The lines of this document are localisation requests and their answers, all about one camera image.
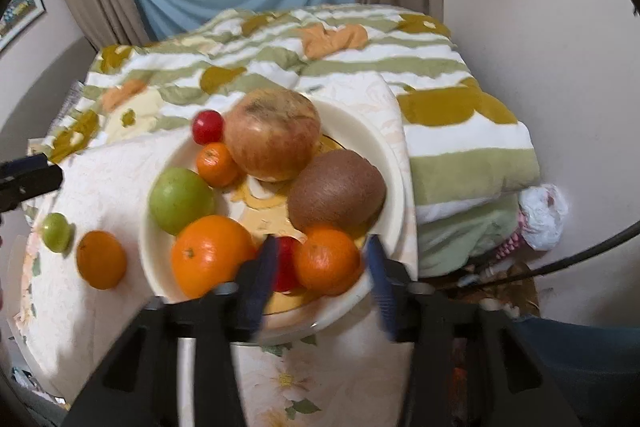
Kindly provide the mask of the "small red cherry tomato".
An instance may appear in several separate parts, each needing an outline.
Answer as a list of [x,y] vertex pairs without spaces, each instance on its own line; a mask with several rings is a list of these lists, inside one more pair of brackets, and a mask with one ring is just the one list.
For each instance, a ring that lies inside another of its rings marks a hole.
[[202,110],[191,124],[193,141],[198,145],[208,145],[222,141],[224,117],[213,109]]

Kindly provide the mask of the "small green lime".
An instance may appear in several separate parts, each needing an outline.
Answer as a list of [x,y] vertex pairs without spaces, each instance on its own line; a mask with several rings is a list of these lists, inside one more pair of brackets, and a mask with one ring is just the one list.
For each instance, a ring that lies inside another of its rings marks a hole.
[[62,213],[51,212],[41,225],[41,239],[50,251],[62,254],[67,251],[73,236],[73,228]]

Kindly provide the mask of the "grey headboard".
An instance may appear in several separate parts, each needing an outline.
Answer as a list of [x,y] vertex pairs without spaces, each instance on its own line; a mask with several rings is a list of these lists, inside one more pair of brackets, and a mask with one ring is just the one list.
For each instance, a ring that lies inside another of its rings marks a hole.
[[29,139],[43,138],[63,103],[85,80],[96,50],[85,38],[79,39],[21,88],[15,101],[10,100],[10,88],[1,88],[1,159],[26,154]]

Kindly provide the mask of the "white floral tablecloth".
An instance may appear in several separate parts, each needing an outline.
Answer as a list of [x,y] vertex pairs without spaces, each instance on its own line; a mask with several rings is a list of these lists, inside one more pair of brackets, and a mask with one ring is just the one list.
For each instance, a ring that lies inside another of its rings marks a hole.
[[[64,185],[40,213],[62,213],[78,234],[111,232],[128,254],[125,280],[91,288],[73,256],[27,243],[22,334],[43,386],[74,401],[122,329],[152,297],[138,257],[149,189],[183,132],[101,146],[64,162]],[[253,426],[391,426],[398,420],[410,347],[391,343],[370,299],[324,331],[274,349],[236,345],[233,361]]]

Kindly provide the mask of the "brown kiwi fruit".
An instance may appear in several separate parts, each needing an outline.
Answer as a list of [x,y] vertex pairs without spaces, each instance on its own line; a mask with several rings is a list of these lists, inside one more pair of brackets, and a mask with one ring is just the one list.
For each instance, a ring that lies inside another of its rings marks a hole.
[[321,154],[294,180],[288,193],[288,220],[307,233],[320,225],[352,236],[362,234],[378,217],[386,184],[378,168],[353,150]]

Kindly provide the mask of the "large red-yellow apple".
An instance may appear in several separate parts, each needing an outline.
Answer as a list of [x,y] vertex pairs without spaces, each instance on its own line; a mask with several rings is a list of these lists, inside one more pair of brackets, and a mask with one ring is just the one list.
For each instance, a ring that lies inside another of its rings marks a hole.
[[224,114],[232,159],[260,181],[294,179],[314,157],[320,136],[316,106],[288,89],[254,90]]

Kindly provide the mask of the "green striped floral quilt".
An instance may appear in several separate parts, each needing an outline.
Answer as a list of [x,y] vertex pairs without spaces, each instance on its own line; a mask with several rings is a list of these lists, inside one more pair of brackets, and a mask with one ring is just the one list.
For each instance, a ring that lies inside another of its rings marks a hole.
[[190,124],[256,89],[338,89],[370,109],[373,89],[404,132],[416,205],[419,272],[440,277],[518,229],[518,193],[539,165],[529,131],[474,78],[449,29],[390,5],[227,10],[144,46],[113,44],[89,68],[78,102],[44,139],[60,161],[84,148]]

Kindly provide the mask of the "white plastic bag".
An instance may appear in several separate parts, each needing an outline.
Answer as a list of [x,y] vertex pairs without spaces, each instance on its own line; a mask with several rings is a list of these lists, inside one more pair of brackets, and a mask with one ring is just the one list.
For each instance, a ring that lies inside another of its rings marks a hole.
[[532,186],[518,195],[520,233],[533,251],[552,251],[560,243],[568,204],[554,184]]

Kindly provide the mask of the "framed wall picture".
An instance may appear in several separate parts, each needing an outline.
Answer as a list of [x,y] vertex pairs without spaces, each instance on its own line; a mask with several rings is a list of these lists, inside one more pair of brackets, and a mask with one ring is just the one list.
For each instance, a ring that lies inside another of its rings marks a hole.
[[1,17],[0,51],[7,48],[44,12],[46,9],[42,0],[11,0]]

